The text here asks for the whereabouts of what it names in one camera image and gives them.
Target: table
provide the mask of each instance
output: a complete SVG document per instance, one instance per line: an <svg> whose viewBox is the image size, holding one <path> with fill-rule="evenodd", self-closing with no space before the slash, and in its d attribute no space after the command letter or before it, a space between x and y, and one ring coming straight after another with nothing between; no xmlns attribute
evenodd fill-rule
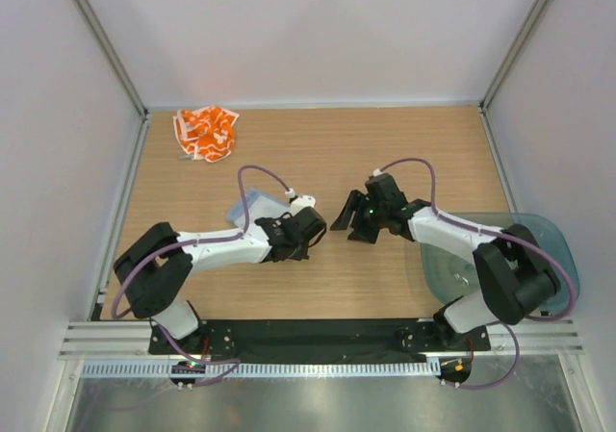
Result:
<svg viewBox="0 0 616 432"><path fill-rule="evenodd" d="M375 168L408 156L434 164L442 209L508 211L476 107L244 110L234 153L214 164L178 159L172 116L153 115L117 256L157 222L189 232L229 228L224 215L239 199L236 173L245 164L263 165L298 193L316 196L328 223ZM429 199L423 166L391 173L409 200ZM265 174L246 173L245 180L284 199ZM112 276L102 318L110 317L117 289ZM202 318L419 318L441 307L417 244L387 232L375 245L328 232L309 261L209 270L191 276L181 294Z"/></svg>

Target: wall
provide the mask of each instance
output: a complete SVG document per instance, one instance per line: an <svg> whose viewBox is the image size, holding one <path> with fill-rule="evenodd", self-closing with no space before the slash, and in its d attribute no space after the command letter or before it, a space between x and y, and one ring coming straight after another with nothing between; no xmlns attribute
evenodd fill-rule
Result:
<svg viewBox="0 0 616 432"><path fill-rule="evenodd" d="M143 101L478 101L534 0L90 0Z"/></svg>
<svg viewBox="0 0 616 432"><path fill-rule="evenodd" d="M616 404L615 12L616 0L555 0L490 112L519 209L553 220L571 246L581 281L575 321L601 379L599 402L610 406ZM616 430L615 418L609 420L608 430Z"/></svg>
<svg viewBox="0 0 616 432"><path fill-rule="evenodd" d="M137 113L71 0L0 0L0 418L40 430Z"/></svg>

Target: orange and white cloth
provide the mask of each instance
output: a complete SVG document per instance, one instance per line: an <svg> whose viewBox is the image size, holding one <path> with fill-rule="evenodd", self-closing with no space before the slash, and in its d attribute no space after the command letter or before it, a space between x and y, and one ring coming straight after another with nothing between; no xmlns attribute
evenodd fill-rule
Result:
<svg viewBox="0 0 616 432"><path fill-rule="evenodd" d="M173 117L175 137L193 160L214 163L226 158L235 148L233 125L239 114L221 107L207 107L190 112L178 110Z"/></svg>

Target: gray floor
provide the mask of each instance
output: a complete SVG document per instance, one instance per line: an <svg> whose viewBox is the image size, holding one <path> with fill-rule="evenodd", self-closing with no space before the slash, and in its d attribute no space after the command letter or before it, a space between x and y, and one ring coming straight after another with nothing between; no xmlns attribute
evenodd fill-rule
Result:
<svg viewBox="0 0 616 432"><path fill-rule="evenodd" d="M497 379L509 357L474 362L469 381ZM194 392L160 379L83 380L68 430L203 432L581 431L556 357L524 357L493 390L434 378L233 380ZM115 406L138 405L128 412Z"/></svg>

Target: transparent container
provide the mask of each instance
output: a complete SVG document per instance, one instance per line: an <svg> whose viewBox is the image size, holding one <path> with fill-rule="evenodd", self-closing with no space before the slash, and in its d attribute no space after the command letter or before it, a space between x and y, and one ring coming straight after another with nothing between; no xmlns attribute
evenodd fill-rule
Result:
<svg viewBox="0 0 616 432"><path fill-rule="evenodd" d="M560 230L546 218L535 214L513 213L468 213L455 216L498 227L509 227L513 223L524 225L532 232L539 246L565 268L574 282L576 292L579 293L578 272L569 246ZM461 295L479 290L479 279L473 264L429 244L422 244L421 251L425 280L434 296L441 302L447 304ZM561 283L560 292L539 308L553 314L564 310L569 301L567 285L562 276L556 274Z"/></svg>

